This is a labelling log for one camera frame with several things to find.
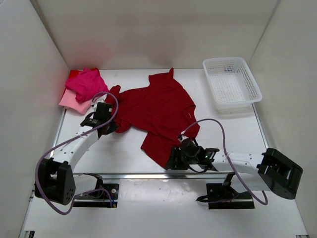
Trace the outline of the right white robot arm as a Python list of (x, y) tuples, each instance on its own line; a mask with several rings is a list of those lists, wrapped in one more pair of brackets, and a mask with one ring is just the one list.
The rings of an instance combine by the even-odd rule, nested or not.
[(262, 154), (225, 153), (217, 148), (203, 148), (194, 138), (179, 136), (166, 164), (168, 170), (191, 170), (234, 173), (235, 181), (222, 186), (222, 194), (234, 198), (243, 190), (272, 191), (284, 199), (296, 197), (303, 169), (274, 148)]

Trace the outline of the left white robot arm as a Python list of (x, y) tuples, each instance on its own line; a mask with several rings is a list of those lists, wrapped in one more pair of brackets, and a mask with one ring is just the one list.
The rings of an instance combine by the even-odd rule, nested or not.
[(117, 129), (114, 121), (116, 107), (100, 100), (93, 112), (86, 115), (71, 141), (55, 149), (54, 155), (42, 158), (36, 166), (35, 196), (49, 202), (68, 205), (78, 195), (89, 193), (99, 197), (103, 193), (102, 178), (98, 174), (74, 175), (73, 171), (89, 148), (101, 136)]

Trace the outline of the dark red t shirt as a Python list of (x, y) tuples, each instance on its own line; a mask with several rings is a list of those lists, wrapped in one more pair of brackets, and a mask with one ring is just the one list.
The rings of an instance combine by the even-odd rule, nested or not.
[(149, 86), (121, 92), (119, 85), (110, 89), (106, 102), (118, 105), (115, 123), (117, 133), (135, 127), (147, 132), (141, 149), (162, 168), (167, 163), (173, 147), (179, 146), (178, 136), (185, 132), (196, 137), (196, 105), (186, 90), (174, 78), (174, 69), (149, 76)]

